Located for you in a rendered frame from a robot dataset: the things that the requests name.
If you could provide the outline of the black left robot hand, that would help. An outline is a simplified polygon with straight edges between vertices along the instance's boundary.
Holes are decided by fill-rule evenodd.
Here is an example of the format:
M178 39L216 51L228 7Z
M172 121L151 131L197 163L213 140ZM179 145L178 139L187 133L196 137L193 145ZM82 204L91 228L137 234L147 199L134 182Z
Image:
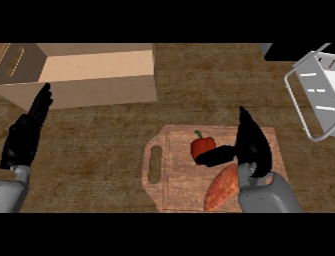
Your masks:
M2 151L0 169L11 169L12 166L18 165L32 165L52 103L51 84L46 83L38 93L29 113L20 116L17 122L10 127Z

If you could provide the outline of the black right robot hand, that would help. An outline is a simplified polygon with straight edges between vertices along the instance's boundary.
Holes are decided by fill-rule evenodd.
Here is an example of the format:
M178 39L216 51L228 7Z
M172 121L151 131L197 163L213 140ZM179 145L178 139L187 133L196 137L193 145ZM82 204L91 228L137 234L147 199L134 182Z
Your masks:
M240 107L240 125L235 145L224 145L201 153L196 162L207 167L238 159L238 164L258 165L253 178L262 178L272 170L272 151L262 128L253 120L252 114Z

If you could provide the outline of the red bell pepper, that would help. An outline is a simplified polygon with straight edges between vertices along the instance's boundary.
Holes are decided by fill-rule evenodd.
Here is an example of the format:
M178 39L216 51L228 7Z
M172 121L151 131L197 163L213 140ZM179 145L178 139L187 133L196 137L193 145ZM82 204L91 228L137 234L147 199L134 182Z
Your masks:
M206 137L200 130L194 131L199 138L191 142L191 156L193 159L216 148L216 141L212 137Z

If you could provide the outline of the wooden cutting board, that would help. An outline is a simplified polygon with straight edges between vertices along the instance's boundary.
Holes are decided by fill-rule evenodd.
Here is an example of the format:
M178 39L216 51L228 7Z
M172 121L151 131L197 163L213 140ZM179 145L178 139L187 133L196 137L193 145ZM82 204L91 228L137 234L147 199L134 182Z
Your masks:
M142 186L151 196L157 210L166 213L204 213L204 198L209 186L227 165L207 168L197 165L191 156L191 143L212 137L216 145L234 145L237 126L166 125L150 140L144 154ZM162 178L150 182L151 150L162 148Z

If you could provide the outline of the orange sweet potato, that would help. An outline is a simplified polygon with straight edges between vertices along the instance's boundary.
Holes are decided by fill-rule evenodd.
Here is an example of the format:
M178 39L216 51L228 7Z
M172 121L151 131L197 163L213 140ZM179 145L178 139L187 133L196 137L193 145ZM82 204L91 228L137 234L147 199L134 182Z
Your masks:
M212 181L204 199L204 210L213 212L238 193L238 165L228 165Z

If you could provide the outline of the open cardboard box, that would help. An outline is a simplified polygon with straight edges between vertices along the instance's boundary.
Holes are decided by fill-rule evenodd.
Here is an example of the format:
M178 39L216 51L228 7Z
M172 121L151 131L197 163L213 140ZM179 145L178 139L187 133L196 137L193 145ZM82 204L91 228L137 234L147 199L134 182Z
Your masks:
M12 43L0 59L0 96L29 109L45 85L55 109L157 100L151 43Z

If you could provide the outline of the black appliance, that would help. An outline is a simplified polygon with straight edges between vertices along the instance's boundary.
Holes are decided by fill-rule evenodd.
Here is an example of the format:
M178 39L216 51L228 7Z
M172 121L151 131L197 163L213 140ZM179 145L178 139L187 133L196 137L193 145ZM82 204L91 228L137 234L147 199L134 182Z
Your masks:
M299 61L311 51L317 51L323 43L261 43L266 61ZM335 43L326 49L326 53L335 54Z

